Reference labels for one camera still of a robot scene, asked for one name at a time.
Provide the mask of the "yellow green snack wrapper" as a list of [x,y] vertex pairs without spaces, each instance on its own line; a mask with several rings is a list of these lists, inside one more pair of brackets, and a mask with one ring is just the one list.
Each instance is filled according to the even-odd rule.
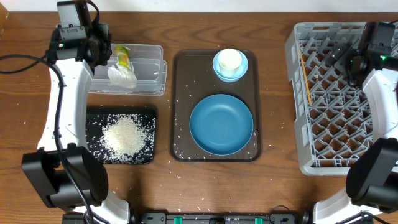
[[125,69],[128,70],[132,70],[129,49],[122,45],[116,45],[115,52],[118,58],[118,66],[124,67]]

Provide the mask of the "wooden chopstick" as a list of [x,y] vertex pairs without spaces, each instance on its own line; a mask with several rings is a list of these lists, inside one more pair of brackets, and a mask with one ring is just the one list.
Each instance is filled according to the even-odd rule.
[[312,106],[313,101],[312,101],[312,97],[311,97],[311,93],[310,93],[310,89],[309,89],[309,85],[308,85],[307,73],[306,73],[305,64],[303,61],[303,54],[300,49],[299,49],[299,51],[300,51],[300,62],[301,62],[302,70],[303,70],[304,82],[305,82],[305,87],[306,87],[306,92],[307,92],[308,105]]

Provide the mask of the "white tissue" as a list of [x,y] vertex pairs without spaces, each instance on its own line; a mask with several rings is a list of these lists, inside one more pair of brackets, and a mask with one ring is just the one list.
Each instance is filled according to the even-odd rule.
[[108,77],[111,85],[133,89],[137,86],[137,77],[131,62],[112,65],[108,68]]

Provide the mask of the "dark blue plate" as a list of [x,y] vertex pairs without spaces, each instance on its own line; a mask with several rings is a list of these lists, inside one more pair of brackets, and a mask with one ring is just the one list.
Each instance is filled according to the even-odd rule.
[[191,112],[189,130],[203,151],[229,156],[241,151],[251,140],[254,118],[239,98],[215,94],[202,99]]

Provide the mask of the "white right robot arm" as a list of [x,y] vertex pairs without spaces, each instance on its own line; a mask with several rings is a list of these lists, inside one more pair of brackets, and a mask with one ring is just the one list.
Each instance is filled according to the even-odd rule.
[[345,60],[350,84],[362,89],[373,122],[372,146],[351,166],[346,186],[317,202],[309,223],[383,222],[397,211],[397,59],[391,56],[393,22],[367,22],[358,48]]

